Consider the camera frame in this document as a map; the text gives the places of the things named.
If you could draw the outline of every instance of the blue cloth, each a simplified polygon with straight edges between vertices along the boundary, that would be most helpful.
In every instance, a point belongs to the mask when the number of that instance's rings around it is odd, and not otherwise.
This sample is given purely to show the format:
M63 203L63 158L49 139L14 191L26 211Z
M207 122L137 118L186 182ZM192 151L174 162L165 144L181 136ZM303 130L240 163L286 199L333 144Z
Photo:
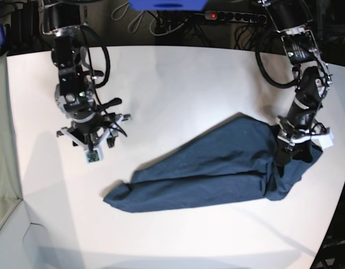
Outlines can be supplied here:
M127 212L281 200L322 151L308 142L304 156L284 168L273 155L273 128L241 117L200 137L114 188L104 202Z

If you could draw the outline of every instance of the white tabletop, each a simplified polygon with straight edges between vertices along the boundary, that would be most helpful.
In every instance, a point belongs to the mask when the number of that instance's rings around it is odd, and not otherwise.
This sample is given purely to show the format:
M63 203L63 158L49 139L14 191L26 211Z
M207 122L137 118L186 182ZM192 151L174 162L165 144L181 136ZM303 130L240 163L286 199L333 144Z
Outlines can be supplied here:
M330 126L325 150L278 202L249 201L129 214L102 201L111 185L128 182L141 164L244 113L274 124L293 89L271 87L254 53L185 47L111 47L111 76L98 89L132 121L121 127L104 161L86 164L82 149L55 137L70 121L56 107L58 70L50 53L8 58L22 189L31 221L50 232L62 268L309 268L345 181L345 68L331 66L334 85L317 119ZM104 70L101 49L92 49ZM264 55L272 77L291 78L286 57Z

